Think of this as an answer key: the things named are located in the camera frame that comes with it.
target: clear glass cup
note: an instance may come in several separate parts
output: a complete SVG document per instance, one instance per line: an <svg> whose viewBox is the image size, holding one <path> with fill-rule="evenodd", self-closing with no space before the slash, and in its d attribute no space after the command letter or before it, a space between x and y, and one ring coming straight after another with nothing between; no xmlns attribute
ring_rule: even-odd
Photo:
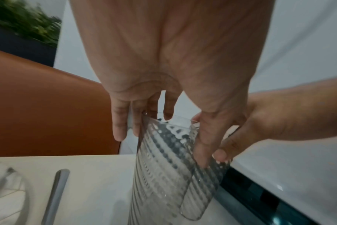
<svg viewBox="0 0 337 225"><path fill-rule="evenodd" d="M202 217L228 165L197 165L192 151L198 130L199 123L179 116L142 116L128 225L175 225Z"/></svg>

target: hand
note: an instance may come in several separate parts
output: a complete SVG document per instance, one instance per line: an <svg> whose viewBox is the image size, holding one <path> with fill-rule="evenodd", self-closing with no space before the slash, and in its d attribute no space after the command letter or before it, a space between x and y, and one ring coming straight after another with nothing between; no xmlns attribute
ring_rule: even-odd
<svg viewBox="0 0 337 225"><path fill-rule="evenodd" d="M199 122L201 114L192 119ZM233 125L240 127L214 153L218 161L231 161L265 139L311 140L337 136L337 79L251 94L246 109Z"/></svg>
<svg viewBox="0 0 337 225"><path fill-rule="evenodd" d="M91 66L111 96L113 133L127 133L129 105L174 112L182 90L202 109L194 156L207 166L244 109L266 38L273 0L73 0Z"/></svg>

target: brown leather seat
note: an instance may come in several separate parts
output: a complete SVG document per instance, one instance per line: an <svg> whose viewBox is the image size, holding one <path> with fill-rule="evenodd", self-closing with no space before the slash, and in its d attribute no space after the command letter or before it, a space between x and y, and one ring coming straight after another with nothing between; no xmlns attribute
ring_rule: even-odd
<svg viewBox="0 0 337 225"><path fill-rule="evenodd" d="M102 85L0 52L0 156L117 154Z"/></svg>

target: black planter box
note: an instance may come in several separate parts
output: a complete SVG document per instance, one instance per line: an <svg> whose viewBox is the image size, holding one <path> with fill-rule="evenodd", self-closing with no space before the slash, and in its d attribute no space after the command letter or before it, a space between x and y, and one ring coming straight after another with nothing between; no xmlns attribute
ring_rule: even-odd
<svg viewBox="0 0 337 225"><path fill-rule="evenodd" d="M0 27L0 51L54 66L56 48L35 39L25 39Z"/></svg>

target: patterned plate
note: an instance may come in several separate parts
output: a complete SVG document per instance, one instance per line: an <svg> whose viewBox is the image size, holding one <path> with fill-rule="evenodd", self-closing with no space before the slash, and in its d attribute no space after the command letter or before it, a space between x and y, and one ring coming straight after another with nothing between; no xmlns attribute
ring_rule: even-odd
<svg viewBox="0 0 337 225"><path fill-rule="evenodd" d="M24 179L13 168L0 163L0 225L24 225L28 211Z"/></svg>

